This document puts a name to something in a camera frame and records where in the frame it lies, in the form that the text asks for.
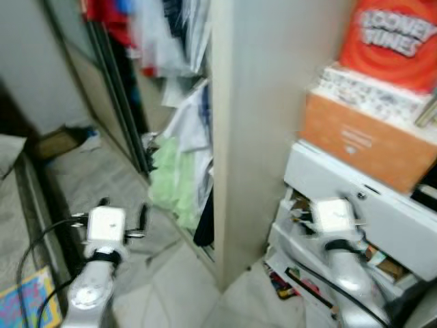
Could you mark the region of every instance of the orange box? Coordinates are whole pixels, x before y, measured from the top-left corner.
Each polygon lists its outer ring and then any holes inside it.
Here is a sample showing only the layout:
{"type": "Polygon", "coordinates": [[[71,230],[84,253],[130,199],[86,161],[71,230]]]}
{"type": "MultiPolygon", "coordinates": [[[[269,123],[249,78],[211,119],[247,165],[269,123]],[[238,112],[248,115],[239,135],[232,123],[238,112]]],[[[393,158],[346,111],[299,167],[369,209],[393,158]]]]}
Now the orange box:
{"type": "Polygon", "coordinates": [[[300,137],[401,193],[437,157],[437,145],[333,100],[309,93],[300,137]]]}
{"type": "Polygon", "coordinates": [[[437,1],[359,0],[339,62],[430,93],[437,83],[437,1]]]}

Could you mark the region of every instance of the tiled floor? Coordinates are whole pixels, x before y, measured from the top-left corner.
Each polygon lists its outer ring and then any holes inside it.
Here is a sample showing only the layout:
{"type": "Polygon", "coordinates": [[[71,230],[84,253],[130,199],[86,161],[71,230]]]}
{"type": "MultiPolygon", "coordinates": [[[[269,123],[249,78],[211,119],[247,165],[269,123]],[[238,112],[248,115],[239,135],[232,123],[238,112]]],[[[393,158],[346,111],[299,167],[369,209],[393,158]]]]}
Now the tiled floor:
{"type": "Polygon", "coordinates": [[[173,247],[151,279],[116,297],[120,327],[305,327],[302,300],[279,300],[260,263],[221,295],[192,249],[182,241],[173,247]]]}
{"type": "MultiPolygon", "coordinates": [[[[104,196],[126,208],[130,227],[147,190],[117,155],[102,147],[56,159],[56,175],[72,213],[104,196]]],[[[281,301],[260,263],[221,294],[215,278],[163,212],[151,208],[145,239],[133,241],[117,272],[113,311],[121,328],[302,328],[302,300],[281,301]]]]}

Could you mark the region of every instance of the hanging clothes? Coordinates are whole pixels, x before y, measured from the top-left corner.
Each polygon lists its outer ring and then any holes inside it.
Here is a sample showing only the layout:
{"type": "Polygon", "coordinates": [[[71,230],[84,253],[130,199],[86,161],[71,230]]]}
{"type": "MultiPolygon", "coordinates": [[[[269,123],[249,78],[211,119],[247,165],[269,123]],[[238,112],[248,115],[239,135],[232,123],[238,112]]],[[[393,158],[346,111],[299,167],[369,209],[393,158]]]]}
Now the hanging clothes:
{"type": "Polygon", "coordinates": [[[214,241],[214,192],[211,190],[193,241],[197,246],[205,247],[214,241]]]}
{"type": "Polygon", "coordinates": [[[212,145],[212,115],[210,106],[210,87],[205,85],[202,90],[201,101],[199,103],[199,117],[205,128],[208,141],[212,145]]]}
{"type": "Polygon", "coordinates": [[[115,0],[115,7],[119,13],[125,15],[132,14],[133,11],[132,0],[115,0]]]}
{"type": "Polygon", "coordinates": [[[160,148],[153,155],[156,170],[150,174],[150,199],[173,211],[178,224],[190,230],[197,229],[212,187],[212,148],[199,115],[206,83],[200,83],[181,103],[157,138],[160,148]]]}
{"type": "Polygon", "coordinates": [[[127,14],[117,10],[115,0],[88,0],[87,19],[103,23],[108,33],[126,48],[132,46],[127,14]]]}
{"type": "Polygon", "coordinates": [[[132,38],[146,75],[201,74],[211,34],[210,0],[133,0],[132,38]]]}

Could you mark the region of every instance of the white wall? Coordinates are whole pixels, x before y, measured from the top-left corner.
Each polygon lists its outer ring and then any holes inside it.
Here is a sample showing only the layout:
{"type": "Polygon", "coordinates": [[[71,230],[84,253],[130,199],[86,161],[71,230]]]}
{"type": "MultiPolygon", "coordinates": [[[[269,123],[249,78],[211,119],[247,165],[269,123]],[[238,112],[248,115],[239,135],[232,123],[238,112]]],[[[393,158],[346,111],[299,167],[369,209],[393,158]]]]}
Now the white wall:
{"type": "Polygon", "coordinates": [[[336,58],[353,4],[213,1],[214,249],[222,287],[265,251],[305,90],[336,58]]]}
{"type": "Polygon", "coordinates": [[[41,134],[88,122],[38,1],[0,1],[0,78],[41,134]]]}
{"type": "Polygon", "coordinates": [[[94,63],[97,62],[93,46],[89,40],[87,29],[82,18],[79,0],[46,0],[56,16],[57,23],[64,38],[75,45],[82,54],[94,63]]]}

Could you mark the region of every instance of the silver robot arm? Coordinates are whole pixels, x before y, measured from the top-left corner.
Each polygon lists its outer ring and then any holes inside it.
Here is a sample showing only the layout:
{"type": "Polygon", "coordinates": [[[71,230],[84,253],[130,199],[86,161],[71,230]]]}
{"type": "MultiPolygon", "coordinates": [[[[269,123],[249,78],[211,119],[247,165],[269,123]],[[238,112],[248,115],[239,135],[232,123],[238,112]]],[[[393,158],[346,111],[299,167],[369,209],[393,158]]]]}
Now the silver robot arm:
{"type": "Polygon", "coordinates": [[[382,293],[352,246],[361,236],[356,230],[351,203],[341,198],[320,200],[312,203],[311,212],[318,236],[324,240],[332,282],[383,321],[376,320],[349,298],[331,289],[339,308],[341,326],[388,327],[389,318],[383,310],[385,300],[382,293]]]}
{"type": "Polygon", "coordinates": [[[87,264],[68,291],[68,311],[63,328],[112,327],[111,301],[115,272],[128,258],[124,246],[130,238],[143,238],[147,207],[143,205],[139,227],[125,231],[126,214],[121,208],[98,206],[89,213],[87,264]]]}

